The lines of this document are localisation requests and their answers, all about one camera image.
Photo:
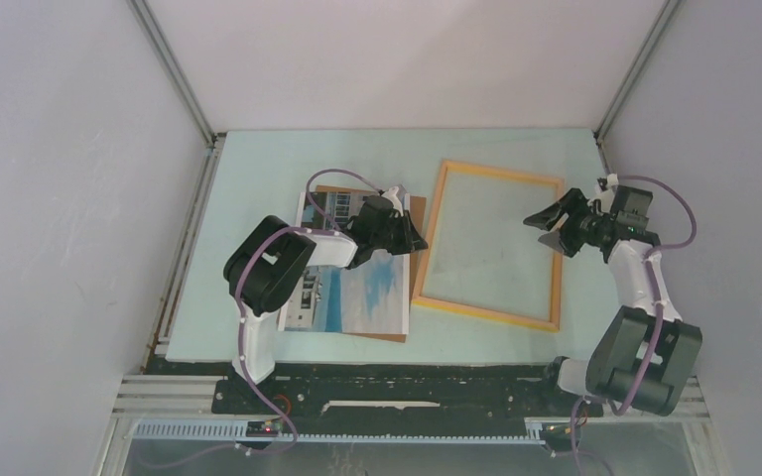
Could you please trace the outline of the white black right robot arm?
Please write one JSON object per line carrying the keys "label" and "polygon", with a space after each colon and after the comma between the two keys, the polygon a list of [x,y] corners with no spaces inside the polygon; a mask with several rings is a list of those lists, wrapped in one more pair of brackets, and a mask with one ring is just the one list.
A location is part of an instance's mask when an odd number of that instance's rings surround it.
{"label": "white black right robot arm", "polygon": [[619,414],[635,409],[660,417],[679,402],[702,333],[683,321],[668,293],[661,270],[665,247],[648,228],[652,200],[649,190],[600,182],[596,197],[572,188],[524,220],[542,231],[540,243],[565,257],[584,246],[599,250],[619,301],[588,359],[559,357],[549,366],[550,380],[537,389],[549,414],[565,413],[577,397],[610,402]]}

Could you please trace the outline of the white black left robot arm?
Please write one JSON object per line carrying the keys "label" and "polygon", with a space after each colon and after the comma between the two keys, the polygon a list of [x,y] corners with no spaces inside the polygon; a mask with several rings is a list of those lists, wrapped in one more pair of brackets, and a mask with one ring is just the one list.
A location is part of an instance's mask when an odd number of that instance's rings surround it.
{"label": "white black left robot arm", "polygon": [[310,267],[354,269],[377,250],[409,255],[429,248],[417,231],[407,195],[396,186],[376,191],[343,225],[332,229],[291,226],[266,216],[230,256],[223,269],[238,309],[235,372],[243,378],[235,399],[250,413],[262,413],[274,400],[265,380],[275,369],[277,316]]}

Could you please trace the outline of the yellow wooden picture frame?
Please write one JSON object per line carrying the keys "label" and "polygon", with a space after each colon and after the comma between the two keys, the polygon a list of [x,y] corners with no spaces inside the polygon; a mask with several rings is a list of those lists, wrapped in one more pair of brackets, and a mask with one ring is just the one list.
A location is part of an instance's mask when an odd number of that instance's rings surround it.
{"label": "yellow wooden picture frame", "polygon": [[557,332],[563,258],[524,225],[562,196],[562,178],[445,160],[432,199],[412,302]]}

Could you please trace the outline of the building and sky photo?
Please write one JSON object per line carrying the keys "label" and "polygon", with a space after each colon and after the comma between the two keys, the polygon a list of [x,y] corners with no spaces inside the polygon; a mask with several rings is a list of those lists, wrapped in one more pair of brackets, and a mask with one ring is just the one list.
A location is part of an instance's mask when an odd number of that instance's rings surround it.
{"label": "building and sky photo", "polygon": [[[409,205],[399,188],[378,192],[338,189],[312,192],[317,205],[345,231],[349,219],[362,205],[384,196],[392,203],[395,217]],[[333,226],[301,191],[296,225],[333,230]],[[310,266],[288,303],[280,310],[278,330],[331,332],[404,341],[410,330],[410,258],[374,251],[359,267],[346,270],[333,266]]]}

